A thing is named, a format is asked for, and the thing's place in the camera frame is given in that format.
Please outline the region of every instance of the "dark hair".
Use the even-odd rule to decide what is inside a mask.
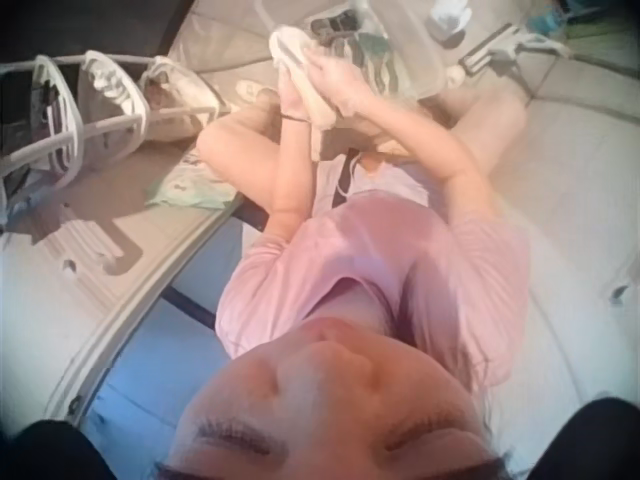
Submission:
[[[155,480],[219,480],[217,477],[203,477],[189,473],[179,472],[166,465],[157,464]],[[507,472],[505,460],[496,458],[475,467],[424,478],[423,480],[512,480]]]

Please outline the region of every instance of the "eyelash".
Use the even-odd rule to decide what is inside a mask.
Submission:
[[[409,427],[405,427],[401,430],[400,434],[392,433],[391,438],[393,438],[393,440],[387,442],[384,449],[388,453],[396,452],[429,433],[447,428],[455,428],[457,424],[457,417],[451,412],[438,413],[430,418],[419,420]],[[396,427],[392,429],[392,432],[398,431],[400,428],[402,427]]]
[[[265,439],[233,424],[207,421],[198,428],[198,437],[210,442],[222,441],[263,457],[271,455],[271,448]]]

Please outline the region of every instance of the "hand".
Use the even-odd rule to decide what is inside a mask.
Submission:
[[[308,122],[309,112],[307,112],[302,97],[293,80],[291,80],[289,69],[284,66],[280,67],[278,90],[280,92],[280,109],[282,114]]]
[[[305,54],[309,60],[307,75],[316,90],[338,107],[344,117],[355,115],[373,93],[360,69],[319,50],[308,49]]]

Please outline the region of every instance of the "bare leg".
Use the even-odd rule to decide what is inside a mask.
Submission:
[[[279,146],[277,95],[261,92],[255,104],[209,125],[198,138],[202,160],[243,195],[271,211]]]
[[[470,88],[448,90],[440,94],[439,102],[458,120],[452,133],[467,145],[486,175],[500,162],[526,124],[522,102],[502,90],[486,94]]]

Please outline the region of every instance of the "bracelet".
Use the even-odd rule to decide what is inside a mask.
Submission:
[[[294,122],[311,123],[308,120],[304,120],[302,118],[291,117],[289,115],[285,115],[284,113],[281,113],[280,116],[282,117],[283,120],[292,120]]]

